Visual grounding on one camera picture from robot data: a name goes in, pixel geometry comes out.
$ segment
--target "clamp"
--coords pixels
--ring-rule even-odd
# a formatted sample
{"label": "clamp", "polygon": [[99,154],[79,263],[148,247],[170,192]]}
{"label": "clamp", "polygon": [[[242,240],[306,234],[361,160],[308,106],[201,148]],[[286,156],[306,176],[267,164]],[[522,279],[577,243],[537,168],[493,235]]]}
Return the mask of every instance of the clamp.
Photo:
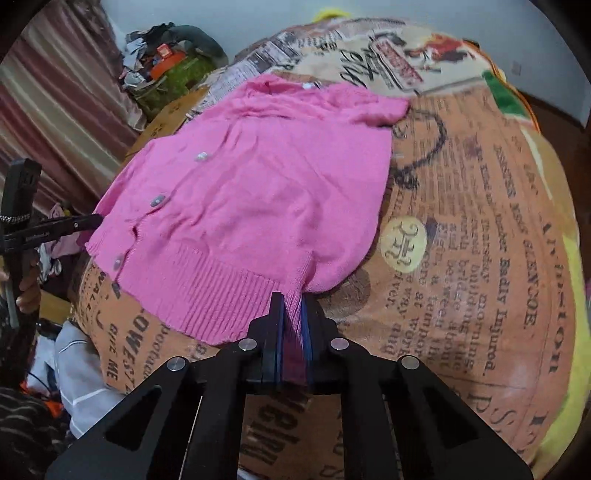
{"label": "clamp", "polygon": [[[341,336],[310,294],[301,310],[308,391],[341,396],[346,479],[532,479],[528,465],[419,359],[371,355]],[[46,479],[235,479],[246,395],[288,388],[286,319],[275,292],[245,338],[192,364],[169,359],[58,457]]]}

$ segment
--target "human hand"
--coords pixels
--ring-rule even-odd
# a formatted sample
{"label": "human hand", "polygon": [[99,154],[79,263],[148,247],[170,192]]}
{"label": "human hand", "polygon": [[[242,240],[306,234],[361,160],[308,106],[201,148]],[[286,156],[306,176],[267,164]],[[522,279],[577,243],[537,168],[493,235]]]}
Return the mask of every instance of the human hand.
{"label": "human hand", "polygon": [[[23,276],[19,289],[21,296],[17,298],[17,307],[23,313],[33,313],[39,308],[41,304],[41,287],[37,283],[39,276],[39,256],[37,252],[31,258],[31,269]],[[8,281],[9,275],[6,270],[0,270],[0,295],[6,299],[6,292],[4,290],[5,282]]]}

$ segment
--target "metal screw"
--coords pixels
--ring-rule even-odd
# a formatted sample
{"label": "metal screw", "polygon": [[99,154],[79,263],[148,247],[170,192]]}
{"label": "metal screw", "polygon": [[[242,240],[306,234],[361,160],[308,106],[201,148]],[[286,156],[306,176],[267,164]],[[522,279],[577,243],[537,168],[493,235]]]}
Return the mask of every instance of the metal screw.
{"label": "metal screw", "polygon": [[402,360],[400,360],[400,364],[408,369],[408,370],[416,370],[421,362],[418,361],[418,358],[412,355],[403,356]]}
{"label": "metal screw", "polygon": [[330,346],[335,350],[346,350],[349,348],[349,342],[346,338],[337,337],[330,341]]}
{"label": "metal screw", "polygon": [[254,338],[243,338],[238,342],[240,350],[248,352],[256,348],[256,340]]}
{"label": "metal screw", "polygon": [[181,356],[172,357],[168,362],[166,362],[166,366],[171,372],[178,372],[179,370],[182,370],[186,364],[187,362]]}

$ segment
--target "finger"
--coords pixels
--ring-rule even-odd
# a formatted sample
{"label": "finger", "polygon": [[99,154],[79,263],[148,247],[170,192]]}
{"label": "finger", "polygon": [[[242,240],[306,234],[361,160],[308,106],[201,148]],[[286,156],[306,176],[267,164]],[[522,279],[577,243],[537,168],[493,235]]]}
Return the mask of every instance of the finger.
{"label": "finger", "polygon": [[26,305],[27,303],[31,303],[37,296],[41,295],[41,289],[37,288],[29,288],[22,292],[21,296],[17,298],[17,305],[20,307],[21,305]]}
{"label": "finger", "polygon": [[35,283],[37,283],[37,277],[39,276],[39,273],[41,271],[39,270],[39,267],[33,267],[32,269],[29,270],[29,273],[27,274],[26,277],[24,277],[21,280],[20,285],[18,286],[18,288],[21,291],[27,291],[29,288],[31,288]]}
{"label": "finger", "polygon": [[39,308],[41,304],[41,290],[38,292],[38,295],[34,297],[28,303],[19,306],[19,310],[23,313],[33,313]]}

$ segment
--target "pink sweater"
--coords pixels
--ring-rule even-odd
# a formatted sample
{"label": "pink sweater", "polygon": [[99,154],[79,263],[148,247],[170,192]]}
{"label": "pink sweater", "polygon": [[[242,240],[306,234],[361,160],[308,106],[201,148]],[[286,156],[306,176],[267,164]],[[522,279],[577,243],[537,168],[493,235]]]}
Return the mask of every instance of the pink sweater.
{"label": "pink sweater", "polygon": [[296,333],[302,291],[339,284],[374,238],[408,102],[348,83],[250,80],[116,178],[86,248],[173,329],[243,337],[282,291]]}

